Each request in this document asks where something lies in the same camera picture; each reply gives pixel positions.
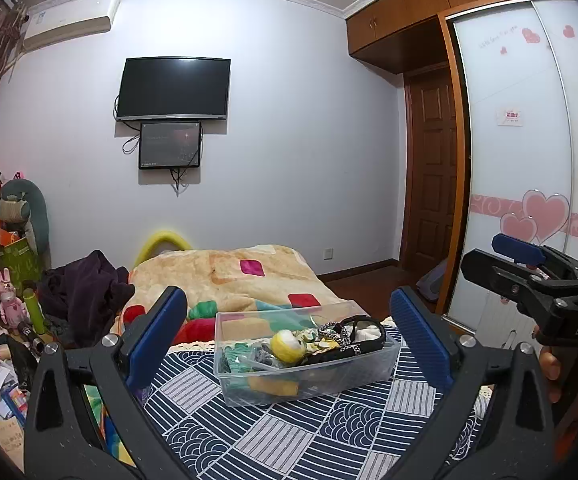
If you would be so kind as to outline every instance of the green bottle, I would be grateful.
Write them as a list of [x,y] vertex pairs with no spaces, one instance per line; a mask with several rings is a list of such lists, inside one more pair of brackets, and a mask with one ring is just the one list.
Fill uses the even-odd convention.
[[26,311],[29,313],[29,318],[31,318],[35,333],[44,334],[46,332],[44,317],[42,316],[40,305],[38,305],[38,297],[35,295],[34,290],[32,288],[26,288],[22,293],[22,297],[24,298]]

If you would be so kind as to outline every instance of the pink rabbit figurine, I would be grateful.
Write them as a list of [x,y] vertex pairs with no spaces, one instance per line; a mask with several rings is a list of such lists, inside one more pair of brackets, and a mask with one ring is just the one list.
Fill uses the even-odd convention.
[[24,303],[16,296],[16,288],[11,283],[11,276],[6,267],[0,273],[0,317],[5,325],[13,329],[17,329],[21,321],[28,319]]

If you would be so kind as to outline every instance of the red square pattern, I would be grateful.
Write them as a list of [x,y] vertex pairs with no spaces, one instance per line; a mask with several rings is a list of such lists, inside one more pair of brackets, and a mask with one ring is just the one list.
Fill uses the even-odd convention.
[[319,306],[318,300],[311,294],[289,294],[289,303],[293,308],[301,306]]

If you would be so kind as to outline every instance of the human hand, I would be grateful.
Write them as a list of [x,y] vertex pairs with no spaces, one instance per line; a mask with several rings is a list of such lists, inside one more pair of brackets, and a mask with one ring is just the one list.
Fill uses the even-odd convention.
[[[538,331],[538,327],[534,328],[534,333]],[[540,357],[538,358],[541,370],[545,378],[548,381],[548,396],[550,402],[558,402],[560,396],[562,396],[562,391],[560,386],[557,384],[557,380],[561,373],[560,361],[554,356],[552,348],[550,346],[544,346],[540,351]]]

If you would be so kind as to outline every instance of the blue gripper pad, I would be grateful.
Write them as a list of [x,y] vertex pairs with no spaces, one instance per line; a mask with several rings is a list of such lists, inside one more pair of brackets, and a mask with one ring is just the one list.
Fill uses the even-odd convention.
[[449,327],[436,323],[434,314],[408,286],[394,290],[389,310],[427,382],[441,393],[448,392],[454,384],[451,368],[452,361],[458,358],[458,352],[456,349],[451,355],[450,349],[455,344],[450,336],[448,333],[437,334],[434,328],[442,332],[450,331]]
[[492,249],[498,254],[512,258],[515,262],[534,267],[543,265],[547,260],[539,246],[502,233],[493,237]]
[[168,286],[149,312],[131,323],[132,332],[134,325],[140,330],[128,334],[120,352],[128,361],[126,384],[132,392],[151,384],[186,317],[187,295],[177,286]]

